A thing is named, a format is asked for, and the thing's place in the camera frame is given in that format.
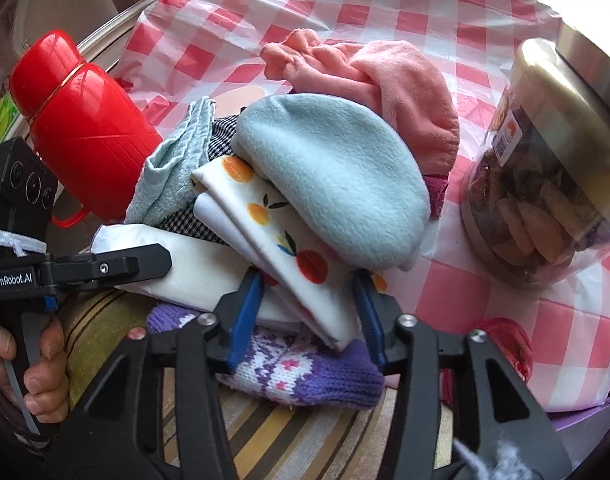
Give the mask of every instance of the red thermos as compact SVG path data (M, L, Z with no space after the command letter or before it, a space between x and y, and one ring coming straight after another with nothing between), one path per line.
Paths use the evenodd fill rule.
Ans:
M61 224L86 211L124 218L145 159L162 139L118 83L54 30L22 56L9 89L40 158L83 205Z

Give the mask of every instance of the black and white houndstooth fabric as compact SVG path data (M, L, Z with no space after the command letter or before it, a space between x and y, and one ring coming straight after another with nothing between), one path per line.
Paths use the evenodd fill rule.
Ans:
M216 119L213 122L210 145L207 151L210 160L223 155L234 155L229 143L236 132L236 121L238 118L239 116L232 115ZM191 236L207 242L227 245L211 229L194 216L193 209L194 204L192 203L186 208L168 216L156 227L163 231Z

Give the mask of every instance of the green packet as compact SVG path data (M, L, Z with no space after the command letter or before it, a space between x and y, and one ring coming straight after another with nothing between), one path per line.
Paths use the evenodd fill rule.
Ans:
M18 108L12 101L9 92L0 99L0 142L5 138L5 134L18 117Z

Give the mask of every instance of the light blue fleece hat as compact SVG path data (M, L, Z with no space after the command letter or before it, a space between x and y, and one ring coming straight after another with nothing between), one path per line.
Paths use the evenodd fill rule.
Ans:
M322 94L265 97L240 114L232 149L346 263L409 267L429 219L427 187L370 109Z

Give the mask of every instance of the orange print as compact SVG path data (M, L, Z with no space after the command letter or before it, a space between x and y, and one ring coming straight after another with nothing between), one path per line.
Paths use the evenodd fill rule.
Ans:
M296 254L296 265L309 281L320 285L327 277L327 262L315 251L301 251Z
M255 203L247 204L247 213L252 217L252 220L259 225L269 224L269 211L263 206Z
M387 282L380 274L373 274L371 276L371 280L373 281L378 292L385 292L387 290Z
M254 177L254 170L244 160L229 155L223 158L223 169L236 182L246 184Z

